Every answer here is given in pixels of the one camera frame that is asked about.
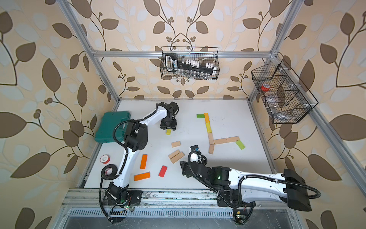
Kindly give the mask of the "orange-yellow block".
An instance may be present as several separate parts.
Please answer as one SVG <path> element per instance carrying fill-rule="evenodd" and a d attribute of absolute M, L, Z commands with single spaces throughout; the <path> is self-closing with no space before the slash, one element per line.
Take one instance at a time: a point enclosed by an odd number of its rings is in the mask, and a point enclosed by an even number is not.
<path fill-rule="evenodd" d="M 204 116 L 205 116 L 205 122 L 206 123 L 210 123 L 210 119 L 209 119 L 208 113 L 204 113 Z"/>

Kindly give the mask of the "light green block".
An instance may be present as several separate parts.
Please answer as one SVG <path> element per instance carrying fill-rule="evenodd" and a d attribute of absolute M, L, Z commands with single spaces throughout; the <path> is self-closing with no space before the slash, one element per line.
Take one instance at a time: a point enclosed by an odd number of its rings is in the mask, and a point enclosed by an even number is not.
<path fill-rule="evenodd" d="M 245 145 L 240 141 L 240 140 L 237 140 L 236 142 L 236 145 L 241 149 L 241 150 L 243 150 L 243 149 L 245 149 Z"/>

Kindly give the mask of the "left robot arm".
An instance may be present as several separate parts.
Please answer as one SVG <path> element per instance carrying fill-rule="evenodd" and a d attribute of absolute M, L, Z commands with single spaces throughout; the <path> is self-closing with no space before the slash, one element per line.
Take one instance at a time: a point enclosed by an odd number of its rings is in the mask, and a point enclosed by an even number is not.
<path fill-rule="evenodd" d="M 128 187 L 130 176 L 138 154 L 148 143 L 148 126 L 160 123 L 162 130 L 175 131 L 177 120 L 175 116 L 179 106 L 175 102 L 157 103 L 155 109 L 141 119 L 130 119 L 119 123 L 112 132 L 115 143 L 124 149 L 124 157 L 119 166 L 109 164 L 101 171 L 101 184 L 109 180 L 106 196 L 122 204 L 129 199 Z"/>

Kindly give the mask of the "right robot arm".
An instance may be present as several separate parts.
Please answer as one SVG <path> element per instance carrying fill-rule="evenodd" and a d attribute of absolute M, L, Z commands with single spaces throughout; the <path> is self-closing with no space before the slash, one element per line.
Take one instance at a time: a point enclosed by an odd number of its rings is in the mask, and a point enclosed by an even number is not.
<path fill-rule="evenodd" d="M 321 192 L 308 186 L 291 169 L 283 173 L 256 174 L 228 167 L 207 167 L 207 158 L 197 145 L 190 147 L 187 161 L 180 161 L 182 175 L 194 178 L 217 196 L 219 204 L 238 209 L 258 201 L 285 203 L 293 210 L 310 212 L 310 201 Z"/>

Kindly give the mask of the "wooden block pair lower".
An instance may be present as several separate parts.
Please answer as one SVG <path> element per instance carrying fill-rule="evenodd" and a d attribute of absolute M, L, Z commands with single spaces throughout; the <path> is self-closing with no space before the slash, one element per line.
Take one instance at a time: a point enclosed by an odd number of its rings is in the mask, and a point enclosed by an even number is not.
<path fill-rule="evenodd" d="M 170 161 L 174 164 L 177 161 L 179 161 L 182 157 L 184 157 L 185 154 L 183 152 L 180 152 L 178 155 L 176 155 L 175 157 L 173 157 L 172 159 L 170 159 Z"/>

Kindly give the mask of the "wooden block pair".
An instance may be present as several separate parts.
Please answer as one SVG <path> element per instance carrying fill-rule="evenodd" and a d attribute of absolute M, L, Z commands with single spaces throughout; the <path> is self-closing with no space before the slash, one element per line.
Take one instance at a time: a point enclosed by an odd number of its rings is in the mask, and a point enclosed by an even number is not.
<path fill-rule="evenodd" d="M 170 159 L 170 161 L 174 164 L 177 161 L 179 161 L 182 157 L 184 157 L 185 154 L 183 152 L 180 152 L 178 155 L 176 155 L 175 157 L 173 157 L 172 159 Z"/>
<path fill-rule="evenodd" d="M 173 153 L 169 154 L 168 156 L 169 156 L 170 159 L 172 159 L 173 157 L 175 157 L 179 153 L 180 153 L 180 150 L 178 149 L 178 150 L 174 151 Z"/>

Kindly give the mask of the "wooden block pair upper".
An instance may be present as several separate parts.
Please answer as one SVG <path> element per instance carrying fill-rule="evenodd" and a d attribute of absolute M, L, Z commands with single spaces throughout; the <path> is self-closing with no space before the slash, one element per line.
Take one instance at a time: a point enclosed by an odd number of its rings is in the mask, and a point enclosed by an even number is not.
<path fill-rule="evenodd" d="M 178 150 L 174 151 L 173 153 L 169 154 L 168 156 L 169 156 L 170 159 L 172 159 L 173 157 L 175 157 L 179 153 L 180 153 L 180 150 L 178 149 Z"/>

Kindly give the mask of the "red block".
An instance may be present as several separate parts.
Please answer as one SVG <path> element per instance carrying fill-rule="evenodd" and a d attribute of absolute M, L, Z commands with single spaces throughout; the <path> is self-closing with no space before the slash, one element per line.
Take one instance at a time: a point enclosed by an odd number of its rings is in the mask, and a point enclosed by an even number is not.
<path fill-rule="evenodd" d="M 158 176 L 159 176 L 159 177 L 164 177 L 164 176 L 165 176 L 165 174 L 166 174 L 166 171 L 167 171 L 167 166 L 162 166 L 162 168 L 161 168 L 161 170 L 160 170 L 160 172 L 159 172 Z"/>

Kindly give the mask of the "orange block upright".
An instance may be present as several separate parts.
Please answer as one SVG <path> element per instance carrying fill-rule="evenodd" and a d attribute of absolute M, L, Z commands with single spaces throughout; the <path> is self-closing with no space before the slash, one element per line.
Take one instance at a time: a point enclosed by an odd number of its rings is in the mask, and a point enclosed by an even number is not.
<path fill-rule="evenodd" d="M 141 159 L 141 164 L 140 164 L 140 169 L 141 169 L 141 170 L 146 169 L 147 159 L 148 159 L 148 155 L 143 154 L 143 155 L 142 155 L 142 159 Z"/>

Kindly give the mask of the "black socket holder tool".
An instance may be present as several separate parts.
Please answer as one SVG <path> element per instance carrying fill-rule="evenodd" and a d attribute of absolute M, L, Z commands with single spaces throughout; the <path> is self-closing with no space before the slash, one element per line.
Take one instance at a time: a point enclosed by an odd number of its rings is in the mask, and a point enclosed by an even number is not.
<path fill-rule="evenodd" d="M 183 56 L 177 56 L 173 53 L 167 53 L 164 56 L 164 66 L 171 73 L 185 72 L 186 70 L 203 74 L 216 74 L 218 72 L 218 68 L 212 63 L 201 63 L 198 60 L 185 59 Z"/>

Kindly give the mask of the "green plastic tool case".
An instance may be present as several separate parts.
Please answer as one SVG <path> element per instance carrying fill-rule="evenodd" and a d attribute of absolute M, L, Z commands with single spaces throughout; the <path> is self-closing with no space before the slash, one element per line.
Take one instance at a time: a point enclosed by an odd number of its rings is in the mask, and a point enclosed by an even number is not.
<path fill-rule="evenodd" d="M 98 131 L 95 135 L 95 141 L 98 143 L 114 142 L 112 133 L 116 126 L 123 121 L 130 120 L 131 114 L 128 111 L 107 112 L 104 114 Z"/>

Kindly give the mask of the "black tape roll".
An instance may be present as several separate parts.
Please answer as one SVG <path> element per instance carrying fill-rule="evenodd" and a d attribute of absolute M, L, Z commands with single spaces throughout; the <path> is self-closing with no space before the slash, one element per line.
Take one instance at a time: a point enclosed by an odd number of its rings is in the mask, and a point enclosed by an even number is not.
<path fill-rule="evenodd" d="M 117 178 L 118 168 L 114 164 L 105 166 L 101 171 L 101 177 L 105 180 L 114 180 Z"/>

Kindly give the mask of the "red white tape roll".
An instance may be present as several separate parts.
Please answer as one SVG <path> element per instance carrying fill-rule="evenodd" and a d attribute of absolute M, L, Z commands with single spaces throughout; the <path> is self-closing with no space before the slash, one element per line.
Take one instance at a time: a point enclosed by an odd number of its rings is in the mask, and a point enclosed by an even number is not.
<path fill-rule="evenodd" d="M 109 155 L 102 155 L 100 157 L 100 162 L 102 164 L 108 164 L 110 162 L 110 156 Z"/>

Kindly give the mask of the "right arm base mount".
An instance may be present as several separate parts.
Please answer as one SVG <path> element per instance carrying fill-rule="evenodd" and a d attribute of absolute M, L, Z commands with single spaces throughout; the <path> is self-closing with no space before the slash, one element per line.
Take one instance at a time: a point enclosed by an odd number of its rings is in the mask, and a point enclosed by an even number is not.
<path fill-rule="evenodd" d="M 232 209 L 238 209 L 243 207 L 255 207 L 255 202 L 246 203 L 243 200 L 239 201 L 238 190 L 224 190 L 217 194 L 217 205 L 219 207 L 230 207 Z"/>

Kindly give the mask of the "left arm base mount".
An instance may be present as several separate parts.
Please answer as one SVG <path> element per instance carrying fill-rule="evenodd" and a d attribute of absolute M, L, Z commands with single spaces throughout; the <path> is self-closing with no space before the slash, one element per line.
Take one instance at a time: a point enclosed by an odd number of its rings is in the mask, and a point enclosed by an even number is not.
<path fill-rule="evenodd" d="M 102 203 L 107 206 L 127 206 L 139 204 L 142 200 L 141 190 L 110 191 L 108 190 L 102 198 Z"/>

